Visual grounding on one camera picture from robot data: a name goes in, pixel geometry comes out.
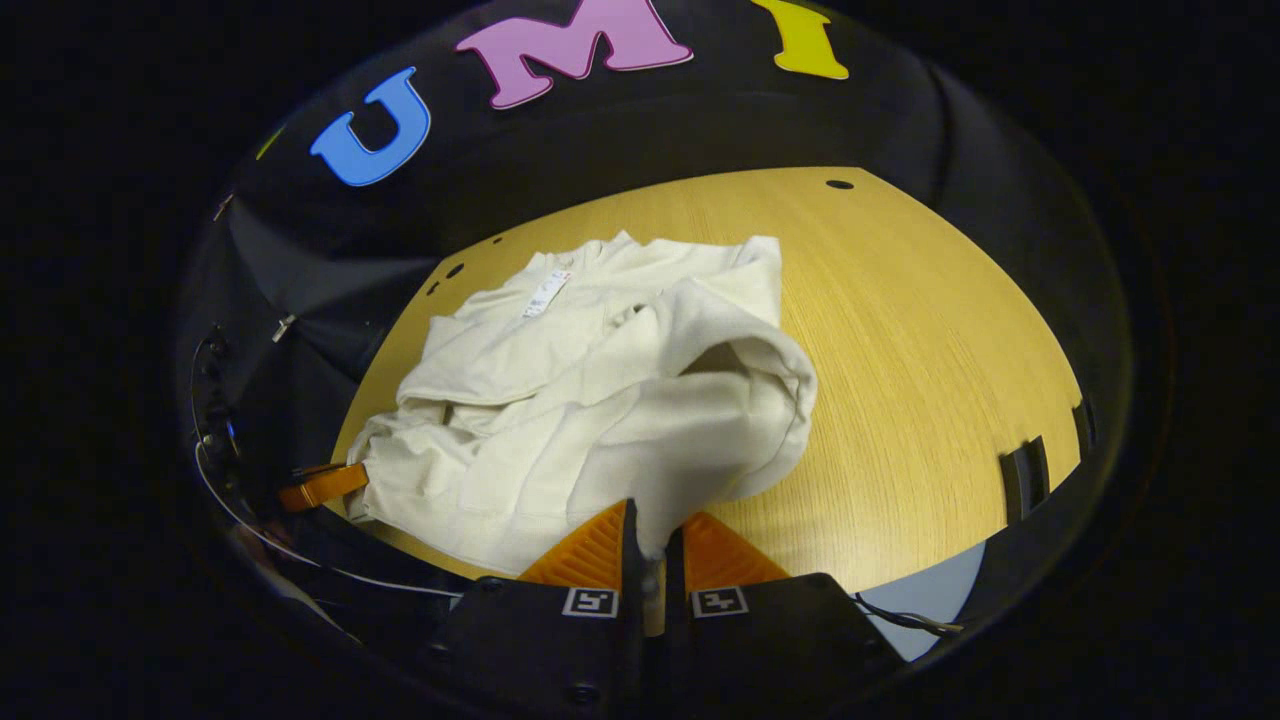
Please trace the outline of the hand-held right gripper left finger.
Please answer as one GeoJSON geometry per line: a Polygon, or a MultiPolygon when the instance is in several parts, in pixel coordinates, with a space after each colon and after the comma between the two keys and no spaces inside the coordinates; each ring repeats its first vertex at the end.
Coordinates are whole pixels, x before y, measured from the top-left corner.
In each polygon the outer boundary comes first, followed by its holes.
{"type": "Polygon", "coordinates": [[[628,500],[598,518],[603,583],[477,579],[425,644],[430,679],[472,717],[634,717],[645,568],[635,516],[628,500]]]}

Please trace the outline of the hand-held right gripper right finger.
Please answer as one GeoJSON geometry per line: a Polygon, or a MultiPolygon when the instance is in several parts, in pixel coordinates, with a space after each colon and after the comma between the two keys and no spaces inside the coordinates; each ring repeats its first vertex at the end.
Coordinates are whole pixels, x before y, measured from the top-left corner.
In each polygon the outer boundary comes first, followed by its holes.
{"type": "Polygon", "coordinates": [[[675,719],[829,719],[906,667],[832,575],[794,575],[707,512],[672,536],[666,570],[675,719]]]}

